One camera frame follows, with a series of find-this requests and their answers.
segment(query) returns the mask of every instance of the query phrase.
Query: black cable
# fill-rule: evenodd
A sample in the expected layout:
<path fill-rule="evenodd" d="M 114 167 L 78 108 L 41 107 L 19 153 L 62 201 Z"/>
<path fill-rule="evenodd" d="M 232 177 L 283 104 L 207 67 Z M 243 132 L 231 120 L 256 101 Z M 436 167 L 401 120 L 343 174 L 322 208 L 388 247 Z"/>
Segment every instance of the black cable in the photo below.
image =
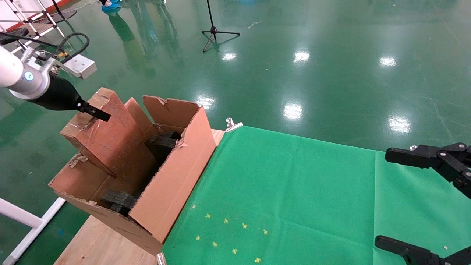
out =
<path fill-rule="evenodd" d="M 29 38 L 29 37 L 16 36 L 16 35 L 4 33 L 4 32 L 0 32 L 0 35 L 4 35 L 4 36 L 10 37 L 10 38 L 14 38 L 16 40 L 27 40 L 27 41 L 32 41 L 32 42 L 36 42 L 36 43 L 39 43 L 39 44 L 47 45 L 47 46 L 56 48 L 56 51 L 59 50 L 59 51 L 65 53 L 65 51 L 62 49 L 62 47 L 59 47 L 57 45 L 54 45 L 54 44 L 51 44 L 51 43 L 48 43 L 48 42 L 45 42 L 45 41 L 35 40 L 35 39 Z"/>
<path fill-rule="evenodd" d="M 83 52 L 87 47 L 88 45 L 90 44 L 90 38 L 83 34 L 83 33 L 80 33 L 80 32 L 74 32 L 72 34 L 69 34 L 67 35 L 66 37 L 64 37 L 64 39 L 61 41 L 61 43 L 59 44 L 59 46 L 57 47 L 57 49 L 53 52 L 53 54 L 55 54 L 57 52 L 57 50 L 59 49 L 62 49 L 62 47 L 64 46 L 64 44 L 73 36 L 83 36 L 85 37 L 85 39 L 87 40 L 87 42 L 85 42 L 85 44 L 83 45 L 82 48 L 80 48 L 80 50 L 76 51 L 74 54 L 72 55 L 68 55 L 67 57 L 65 57 L 64 60 L 61 61 L 61 63 L 65 64 L 66 62 L 68 62 L 70 59 L 74 58 L 74 56 L 76 56 L 77 54 L 80 54 L 81 52 Z"/>

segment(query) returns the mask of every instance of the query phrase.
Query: cardboard piece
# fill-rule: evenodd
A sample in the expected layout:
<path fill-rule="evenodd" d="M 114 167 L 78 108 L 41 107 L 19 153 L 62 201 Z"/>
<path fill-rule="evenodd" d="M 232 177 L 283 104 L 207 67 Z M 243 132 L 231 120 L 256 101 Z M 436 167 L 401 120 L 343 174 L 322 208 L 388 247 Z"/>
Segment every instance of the cardboard piece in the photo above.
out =
<path fill-rule="evenodd" d="M 49 186 L 58 196 L 156 255 L 216 144 L 204 108 L 196 103 L 150 96 L 144 96 L 143 101 L 154 124 L 133 98 L 123 104 L 114 91 L 105 88 L 93 95 L 89 102 L 110 113 L 110 121 L 104 124 L 83 113 L 72 118 L 61 133 L 81 153 Z M 152 177 L 155 160 L 144 142 L 167 130 L 179 132 L 182 139 Z M 138 196 L 130 218 L 100 201 L 108 189 Z"/>
<path fill-rule="evenodd" d="M 119 176 L 144 134 L 113 90 L 100 88 L 89 103 L 111 114 L 110 120 L 104 122 L 78 112 L 60 133 L 97 167 Z"/>

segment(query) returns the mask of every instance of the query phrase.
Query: white pipe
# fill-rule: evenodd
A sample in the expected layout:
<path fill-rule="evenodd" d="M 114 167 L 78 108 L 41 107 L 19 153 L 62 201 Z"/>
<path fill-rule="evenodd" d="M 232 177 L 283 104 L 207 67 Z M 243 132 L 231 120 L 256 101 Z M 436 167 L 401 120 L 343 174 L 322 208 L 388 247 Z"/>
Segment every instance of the white pipe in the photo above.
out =
<path fill-rule="evenodd" d="M 47 212 L 42 216 L 42 223 L 38 228 L 33 228 L 29 233 L 21 240 L 18 246 L 11 252 L 10 256 L 2 263 L 2 265 L 13 265 L 21 257 L 21 255 L 26 251 L 26 249 L 31 245 L 31 243 L 36 239 L 36 237 L 41 233 L 42 229 L 46 227 L 52 217 L 57 213 L 57 211 L 65 203 L 63 198 L 57 198 L 56 201 L 49 207 Z"/>
<path fill-rule="evenodd" d="M 38 228 L 42 224 L 41 218 L 5 201 L 4 199 L 0 199 L 0 214 L 10 217 L 13 220 L 17 220 L 22 224 L 26 224 L 31 228 Z"/>

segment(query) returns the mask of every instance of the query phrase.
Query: blue object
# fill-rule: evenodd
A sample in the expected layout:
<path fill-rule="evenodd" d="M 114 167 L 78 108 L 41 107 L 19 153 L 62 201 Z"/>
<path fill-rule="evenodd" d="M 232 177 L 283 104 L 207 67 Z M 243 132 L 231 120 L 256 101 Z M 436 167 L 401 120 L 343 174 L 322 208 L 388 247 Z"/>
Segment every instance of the blue object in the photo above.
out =
<path fill-rule="evenodd" d="M 28 81 L 31 81 L 33 79 L 33 75 L 31 72 L 28 71 L 24 74 L 24 78 Z"/>
<path fill-rule="evenodd" d="M 120 8 L 119 4 L 112 3 L 111 6 L 109 6 L 109 7 L 101 6 L 101 11 L 109 14 L 109 13 L 118 12 L 119 8 Z"/>

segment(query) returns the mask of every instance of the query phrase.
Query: green cloth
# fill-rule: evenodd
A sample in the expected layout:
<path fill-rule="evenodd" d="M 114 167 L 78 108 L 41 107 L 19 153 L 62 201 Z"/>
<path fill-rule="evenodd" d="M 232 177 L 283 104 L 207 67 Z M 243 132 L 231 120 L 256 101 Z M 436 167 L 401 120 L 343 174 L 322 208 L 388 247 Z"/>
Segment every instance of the green cloth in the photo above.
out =
<path fill-rule="evenodd" d="M 471 245 L 469 221 L 470 200 L 433 170 L 244 126 L 224 136 L 163 252 L 170 265 L 403 265 L 376 235 L 448 256 Z"/>

